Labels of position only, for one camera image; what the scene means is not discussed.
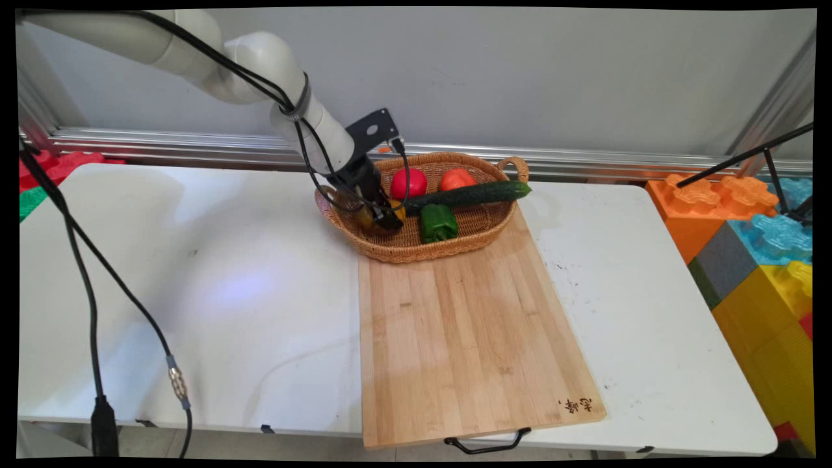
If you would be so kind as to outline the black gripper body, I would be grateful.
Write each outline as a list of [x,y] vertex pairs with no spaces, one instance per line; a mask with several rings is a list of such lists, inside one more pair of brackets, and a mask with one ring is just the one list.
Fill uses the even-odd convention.
[[344,168],[328,175],[328,181],[339,192],[354,193],[372,204],[384,204],[380,172],[367,155],[351,157]]

